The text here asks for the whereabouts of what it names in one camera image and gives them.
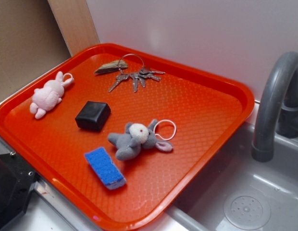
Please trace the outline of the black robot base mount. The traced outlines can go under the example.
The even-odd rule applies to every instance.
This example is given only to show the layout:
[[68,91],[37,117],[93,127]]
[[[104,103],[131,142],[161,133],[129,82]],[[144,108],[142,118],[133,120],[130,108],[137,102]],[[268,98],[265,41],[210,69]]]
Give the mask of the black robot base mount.
[[26,214],[36,171],[16,152],[0,154],[0,231]]

